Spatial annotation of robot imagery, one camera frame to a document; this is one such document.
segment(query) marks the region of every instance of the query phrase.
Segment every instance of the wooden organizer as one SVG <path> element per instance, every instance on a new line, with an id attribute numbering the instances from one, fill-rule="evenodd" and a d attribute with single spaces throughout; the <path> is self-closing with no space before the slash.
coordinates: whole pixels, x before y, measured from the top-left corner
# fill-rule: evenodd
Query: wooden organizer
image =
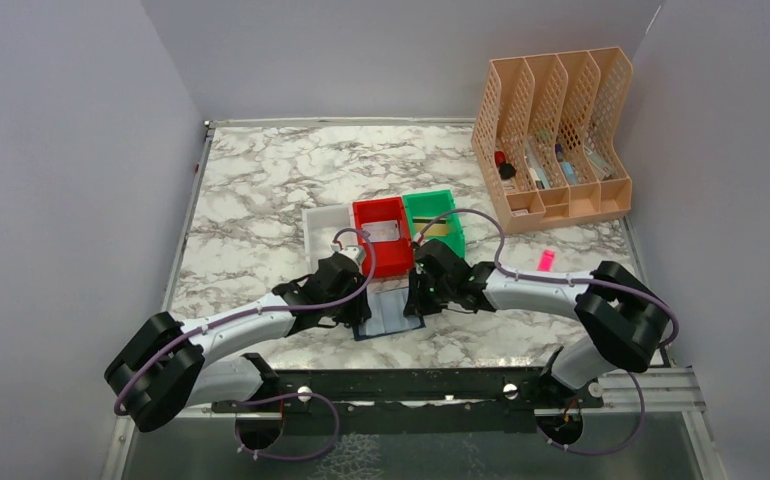
<path id="1" fill-rule="evenodd" d="M 620 48 L 491 60 L 473 131 L 473 149 L 507 233 L 613 220 L 630 210 L 632 180 L 612 139 L 632 80 L 632 64 Z M 547 183 L 530 175 L 527 143 Z M 569 182 L 556 159 L 556 144 L 571 166 Z M 611 165 L 598 171 L 590 148 Z M 494 164 L 502 151 L 517 173 L 504 187 Z"/>

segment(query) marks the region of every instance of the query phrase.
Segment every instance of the pink object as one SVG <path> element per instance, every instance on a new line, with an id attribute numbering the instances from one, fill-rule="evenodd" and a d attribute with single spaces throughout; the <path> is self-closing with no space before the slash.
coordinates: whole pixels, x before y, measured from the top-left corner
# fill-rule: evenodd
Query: pink object
<path id="1" fill-rule="evenodd" d="M 552 250 L 544 250 L 544 253 L 541 254 L 541 261 L 538 262 L 538 271 L 549 272 L 550 268 L 553 266 L 554 258 L 556 258 L 556 252 Z"/>

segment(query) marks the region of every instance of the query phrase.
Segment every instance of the wall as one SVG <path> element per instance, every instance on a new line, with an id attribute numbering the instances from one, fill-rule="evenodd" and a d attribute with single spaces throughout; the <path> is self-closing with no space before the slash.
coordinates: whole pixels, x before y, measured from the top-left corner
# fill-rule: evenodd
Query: wall
<path id="1" fill-rule="evenodd" d="M 619 136 L 647 274 L 730 478 L 770 478 L 770 1 L 668 0 Z"/>
<path id="2" fill-rule="evenodd" d="M 201 121 L 137 0 L 0 0 L 0 478 L 98 478 Z"/>
<path id="3" fill-rule="evenodd" d="M 202 114 L 474 116 L 490 58 L 620 45 L 662 0 L 142 0 Z"/>

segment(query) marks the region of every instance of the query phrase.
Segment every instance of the white marble surface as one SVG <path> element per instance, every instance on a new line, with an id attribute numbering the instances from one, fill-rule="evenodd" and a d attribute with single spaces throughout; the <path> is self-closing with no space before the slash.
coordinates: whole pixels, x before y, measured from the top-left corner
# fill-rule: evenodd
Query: white marble surface
<path id="1" fill-rule="evenodd" d="M 172 313 L 212 315 L 307 273 L 301 210 L 449 188 L 458 207 L 493 215 L 463 126 L 221 128 L 215 133 L 182 261 Z M 486 220 L 462 216 L 470 263 L 493 258 Z M 619 222 L 510 237 L 506 264 L 534 269 L 544 249 L 554 271 L 631 261 Z M 388 282 L 390 288 L 396 282 Z M 543 365 L 585 332 L 573 320 L 530 312 L 445 312 L 427 328 L 356 342 L 344 328 L 313 329 L 264 342 L 274 368 Z"/>

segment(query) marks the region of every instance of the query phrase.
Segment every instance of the purple cable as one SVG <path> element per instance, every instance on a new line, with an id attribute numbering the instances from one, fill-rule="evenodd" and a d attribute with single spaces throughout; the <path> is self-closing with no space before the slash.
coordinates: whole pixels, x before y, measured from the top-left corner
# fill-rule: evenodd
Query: purple cable
<path id="1" fill-rule="evenodd" d="M 332 302 L 321 303 L 320 305 L 293 305 L 293 306 L 274 305 L 274 306 L 268 306 L 268 307 L 262 308 L 261 313 L 303 312 L 308 310 L 320 310 L 322 308 L 332 308 L 332 307 L 337 307 L 338 305 L 343 305 L 344 303 L 347 303 L 350 300 L 359 296 L 361 292 L 363 292 L 367 288 L 367 285 L 370 284 L 370 280 L 373 278 L 373 272 L 376 270 L 376 250 L 373 248 L 373 245 L 370 243 L 370 240 L 368 239 L 369 234 L 361 230 L 356 230 L 355 228 L 342 228 L 341 230 L 338 230 L 338 233 L 336 233 L 335 237 L 332 239 L 332 243 L 336 243 L 338 240 L 338 236 L 345 232 L 353 232 L 356 235 L 358 235 L 362 240 L 364 240 L 365 243 L 367 243 L 369 247 L 368 250 L 370 250 L 370 274 L 367 276 L 367 278 L 364 279 L 364 282 L 361 284 L 361 286 L 358 289 L 356 289 L 356 291 L 347 295 L 344 298 L 334 300 Z M 252 315 L 254 313 L 258 313 L 258 309 L 251 308 L 249 310 L 244 310 L 242 312 L 233 313 L 231 315 L 218 318 L 213 322 L 209 322 L 206 326 L 208 327 L 209 330 L 211 330 L 213 328 L 217 328 L 221 325 L 227 324 L 233 320 L 237 320 L 241 317 L 246 317 L 247 315 Z M 114 413 L 120 416 L 128 415 L 129 412 L 127 412 L 123 408 L 123 401 L 126 399 L 126 396 L 129 394 L 129 392 L 132 391 L 132 388 L 135 387 L 135 384 L 138 382 L 138 380 L 140 380 L 141 377 L 143 377 L 144 374 L 146 374 L 146 372 L 153 365 L 155 365 L 155 362 L 157 362 L 161 357 L 167 355 L 177 345 L 179 345 L 180 343 L 184 342 L 185 340 L 193 337 L 198 333 L 202 333 L 201 328 L 195 328 L 193 330 L 185 332 L 182 335 L 179 335 L 178 337 L 176 337 L 173 341 L 165 345 L 163 348 L 161 348 L 158 352 L 155 353 L 155 355 L 150 357 L 150 359 L 147 360 L 147 362 L 143 364 L 143 366 L 139 368 L 134 375 L 132 375 L 132 378 L 129 379 L 128 382 L 126 382 L 126 385 L 123 386 L 123 389 L 120 390 L 120 393 L 117 394 L 117 399 L 114 400 Z"/>
<path id="2" fill-rule="evenodd" d="M 550 439 L 550 437 L 547 436 L 546 433 L 544 433 L 544 430 L 538 429 L 539 432 L 541 432 L 541 435 L 544 436 L 544 438 L 547 439 L 547 443 L 550 445 L 560 449 L 564 450 L 567 453 L 574 453 L 576 455 L 585 455 L 588 457 L 597 457 L 600 455 L 610 455 L 612 453 L 617 453 L 623 450 L 624 448 L 632 445 L 632 442 L 634 442 L 639 435 L 641 435 L 641 431 L 644 429 L 644 414 L 647 413 L 647 411 L 644 408 L 644 392 L 641 391 L 641 385 L 638 384 L 638 380 L 635 378 L 635 375 L 626 372 L 627 375 L 629 375 L 629 378 L 632 379 L 632 383 L 635 384 L 635 390 L 638 392 L 638 401 L 641 403 L 641 415 L 638 417 L 638 425 L 635 426 L 635 430 L 632 431 L 632 433 L 627 437 L 626 440 L 623 442 L 615 445 L 612 448 L 607 448 L 606 450 L 580 450 L 575 447 L 567 447 L 565 448 L 565 445 L 562 445 L 560 443 L 557 443 Z"/>
<path id="3" fill-rule="evenodd" d="M 518 278 L 521 280 L 552 283 L 552 284 L 559 284 L 559 285 L 568 283 L 568 280 L 566 278 L 550 278 L 550 277 L 542 277 L 539 275 L 528 275 L 524 273 L 513 272 L 503 267 L 503 265 L 500 263 L 500 255 L 503 253 L 503 246 L 505 245 L 505 241 L 506 241 L 506 233 L 503 232 L 503 227 L 500 225 L 500 222 L 498 222 L 496 219 L 494 219 L 487 213 L 480 212 L 479 210 L 474 210 L 472 208 L 456 208 L 456 209 L 450 210 L 449 212 L 444 212 L 441 215 L 438 215 L 437 217 L 430 220 L 429 223 L 427 223 L 426 226 L 424 226 L 420 230 L 420 232 L 418 232 L 420 235 L 420 240 L 423 240 L 423 235 L 426 233 L 426 230 L 428 230 L 432 225 L 435 225 L 435 223 L 438 220 L 441 220 L 444 217 L 447 217 L 448 215 L 452 215 L 454 213 L 459 213 L 459 212 L 474 213 L 476 215 L 479 215 L 480 217 L 485 218 L 489 222 L 493 223 L 495 227 L 497 227 L 497 231 L 500 233 L 500 245 L 497 247 L 497 252 L 494 254 L 494 265 L 497 267 L 498 270 L 503 272 L 503 274 L 505 274 L 506 276 L 509 276 L 512 278 Z M 674 340 L 676 340 L 677 335 L 679 335 L 679 320 L 677 320 L 676 313 L 674 313 L 671 307 L 665 304 L 665 302 L 659 300 L 653 295 L 650 295 L 649 293 L 642 292 L 640 290 L 636 290 L 631 287 L 627 287 L 626 285 L 618 285 L 616 283 L 607 282 L 605 280 L 598 280 L 596 278 L 574 278 L 571 280 L 571 283 L 578 284 L 578 285 L 584 284 L 584 285 L 595 285 L 598 287 L 611 288 L 619 292 L 624 292 L 630 295 L 634 295 L 646 302 L 652 303 L 653 305 L 656 305 L 657 307 L 661 308 L 665 312 L 665 314 L 668 316 L 668 318 L 671 320 L 671 334 L 668 335 L 668 338 L 666 338 L 661 343 L 659 343 L 659 348 L 670 345 Z"/>
<path id="4" fill-rule="evenodd" d="M 244 442 L 241 441 L 241 435 L 240 435 L 240 429 L 237 425 L 235 425 L 235 440 L 238 442 L 238 446 L 243 450 L 244 452 L 247 452 L 251 455 L 253 455 L 254 459 L 258 459 L 258 457 L 264 457 L 269 458 L 271 460 L 284 460 L 286 462 L 305 462 L 308 460 L 314 460 L 315 458 L 320 457 L 321 455 L 325 455 L 329 453 L 333 448 L 335 448 L 335 445 L 338 443 L 338 437 L 341 434 L 341 417 L 338 415 L 338 409 L 335 408 L 335 404 L 332 403 L 331 400 L 324 397 L 323 395 L 315 392 L 308 392 L 308 393 L 286 393 L 284 395 L 277 395 L 275 397 L 265 398 L 263 400 L 253 400 L 253 401 L 247 401 L 247 402 L 237 402 L 236 404 L 241 407 L 255 407 L 257 405 L 263 405 L 265 403 L 271 403 L 271 402 L 278 402 L 285 400 L 287 398 L 299 398 L 299 397 L 313 397 L 316 398 L 323 403 L 326 404 L 327 407 L 329 407 L 329 410 L 332 411 L 332 416 L 335 417 L 335 431 L 332 432 L 332 438 L 329 439 L 329 443 L 326 444 L 325 447 L 321 448 L 320 450 L 309 453 L 307 455 L 301 455 L 299 457 L 290 457 L 286 455 L 276 455 L 274 453 L 261 453 L 261 450 L 251 450 L 246 445 L 244 445 Z"/>

